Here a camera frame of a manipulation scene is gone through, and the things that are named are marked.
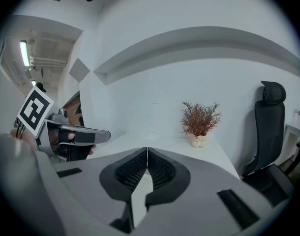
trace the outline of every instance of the black office chair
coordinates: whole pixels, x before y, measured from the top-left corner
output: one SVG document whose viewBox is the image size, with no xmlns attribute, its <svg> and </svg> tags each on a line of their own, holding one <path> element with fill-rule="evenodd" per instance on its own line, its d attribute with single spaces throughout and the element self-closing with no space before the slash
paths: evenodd
<svg viewBox="0 0 300 236">
<path fill-rule="evenodd" d="M 282 149 L 286 91 L 277 82 L 261 83 L 265 86 L 263 100 L 255 103 L 257 153 L 242 176 L 244 182 L 260 191 L 276 206 L 292 196 L 294 191 L 288 177 L 278 166 L 271 164 Z"/>
</svg>

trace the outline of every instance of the black mesh grille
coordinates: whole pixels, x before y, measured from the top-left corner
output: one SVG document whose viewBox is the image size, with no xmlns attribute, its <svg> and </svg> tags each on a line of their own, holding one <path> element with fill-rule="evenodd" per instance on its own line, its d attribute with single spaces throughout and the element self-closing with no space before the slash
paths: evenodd
<svg viewBox="0 0 300 236">
<path fill-rule="evenodd" d="M 116 169 L 115 177 L 129 190 L 134 191 L 143 177 L 146 168 L 147 152 L 145 151 Z"/>
<path fill-rule="evenodd" d="M 169 183 L 175 176 L 175 167 L 168 161 L 148 151 L 148 170 L 156 190 Z"/>
</svg>

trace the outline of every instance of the ceiling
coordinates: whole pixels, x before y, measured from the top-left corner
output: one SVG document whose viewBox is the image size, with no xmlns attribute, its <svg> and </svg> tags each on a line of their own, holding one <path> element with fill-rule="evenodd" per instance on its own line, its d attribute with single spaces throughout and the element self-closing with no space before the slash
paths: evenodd
<svg viewBox="0 0 300 236">
<path fill-rule="evenodd" d="M 22 40 L 28 44 L 29 59 L 30 56 L 35 57 L 36 66 L 29 71 L 31 78 L 28 78 L 25 73 L 19 44 Z M 32 89 L 32 80 L 41 82 L 46 90 L 57 90 L 60 74 L 67 64 L 74 43 L 73 39 L 48 32 L 17 29 L 5 35 L 1 64 L 13 84 L 23 94 L 27 94 Z"/>
</svg>

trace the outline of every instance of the ceiling light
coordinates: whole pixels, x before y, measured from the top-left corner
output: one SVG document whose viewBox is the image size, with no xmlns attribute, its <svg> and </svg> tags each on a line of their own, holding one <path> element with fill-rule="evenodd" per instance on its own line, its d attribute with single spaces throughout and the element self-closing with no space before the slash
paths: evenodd
<svg viewBox="0 0 300 236">
<path fill-rule="evenodd" d="M 28 50 L 27 50 L 27 42 L 20 41 L 20 50 L 23 59 L 24 66 L 29 66 L 29 58 L 28 58 Z"/>
</svg>

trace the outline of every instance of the curved wall shelf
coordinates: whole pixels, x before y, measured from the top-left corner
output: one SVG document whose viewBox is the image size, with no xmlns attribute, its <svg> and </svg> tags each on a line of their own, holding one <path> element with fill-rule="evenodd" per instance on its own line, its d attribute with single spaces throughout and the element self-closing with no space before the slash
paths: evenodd
<svg viewBox="0 0 300 236">
<path fill-rule="evenodd" d="M 300 77 L 300 59 L 282 46 L 247 31 L 192 27 L 164 32 L 112 56 L 95 69 L 104 84 L 161 65 L 193 59 L 246 59 Z"/>
</svg>

